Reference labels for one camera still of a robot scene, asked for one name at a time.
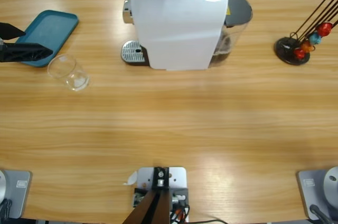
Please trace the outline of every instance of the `blue tray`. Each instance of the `blue tray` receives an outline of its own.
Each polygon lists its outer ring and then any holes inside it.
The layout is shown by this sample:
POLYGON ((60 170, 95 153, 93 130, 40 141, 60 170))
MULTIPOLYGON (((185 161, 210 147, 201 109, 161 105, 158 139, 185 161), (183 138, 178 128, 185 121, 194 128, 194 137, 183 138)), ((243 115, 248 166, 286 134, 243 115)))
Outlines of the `blue tray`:
POLYGON ((56 56, 67 38, 78 25, 75 14, 46 10, 41 12, 25 30, 17 43, 39 43, 53 51, 47 58, 23 62, 34 67, 44 67, 56 56))

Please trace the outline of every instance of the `wooden table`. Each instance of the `wooden table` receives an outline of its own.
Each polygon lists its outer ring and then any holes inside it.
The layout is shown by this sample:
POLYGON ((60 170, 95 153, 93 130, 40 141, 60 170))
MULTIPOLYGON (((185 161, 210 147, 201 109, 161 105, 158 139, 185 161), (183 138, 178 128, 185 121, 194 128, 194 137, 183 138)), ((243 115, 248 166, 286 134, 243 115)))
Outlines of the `wooden table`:
POLYGON ((30 170, 24 217, 122 223, 144 166, 187 169, 191 221, 305 218, 296 172, 338 165, 338 31, 301 67, 273 52, 321 0, 248 0, 253 20, 223 66, 167 72, 120 58, 136 38, 123 0, 0 0, 25 29, 43 10, 80 23, 60 53, 91 77, 72 92, 46 68, 0 64, 0 166, 30 170))

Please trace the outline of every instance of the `white label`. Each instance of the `white label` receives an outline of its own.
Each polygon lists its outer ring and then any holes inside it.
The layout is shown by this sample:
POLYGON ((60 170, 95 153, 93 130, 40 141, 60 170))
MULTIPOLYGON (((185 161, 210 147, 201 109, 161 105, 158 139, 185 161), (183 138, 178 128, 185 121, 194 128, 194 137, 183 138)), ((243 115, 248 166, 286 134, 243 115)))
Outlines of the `white label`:
POLYGON ((16 183, 16 187, 17 188, 26 188, 27 187, 27 181, 18 180, 17 183, 16 183))
POLYGON ((304 185, 307 186, 307 187, 310 187, 310 186, 315 186, 315 181, 311 178, 311 179, 304 179, 304 185))

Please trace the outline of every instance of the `black lid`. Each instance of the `black lid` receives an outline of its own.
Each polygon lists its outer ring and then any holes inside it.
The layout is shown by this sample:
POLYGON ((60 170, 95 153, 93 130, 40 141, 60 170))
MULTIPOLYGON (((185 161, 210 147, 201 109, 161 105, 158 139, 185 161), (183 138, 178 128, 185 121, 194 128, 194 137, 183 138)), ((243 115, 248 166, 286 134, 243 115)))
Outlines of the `black lid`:
POLYGON ((252 8, 247 0, 229 0, 226 26, 243 25, 250 22, 252 18, 252 8))

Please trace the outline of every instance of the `cable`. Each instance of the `cable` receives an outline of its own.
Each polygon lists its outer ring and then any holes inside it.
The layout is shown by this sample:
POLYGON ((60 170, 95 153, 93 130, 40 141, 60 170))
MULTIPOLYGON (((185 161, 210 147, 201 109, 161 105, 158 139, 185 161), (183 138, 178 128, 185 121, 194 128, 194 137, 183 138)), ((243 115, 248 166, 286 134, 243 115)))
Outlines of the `cable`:
POLYGON ((212 222, 220 222, 220 223, 224 223, 227 224, 225 221, 223 220, 206 220, 206 221, 197 221, 197 222, 186 222, 185 224, 203 224, 203 223, 212 223, 212 222))

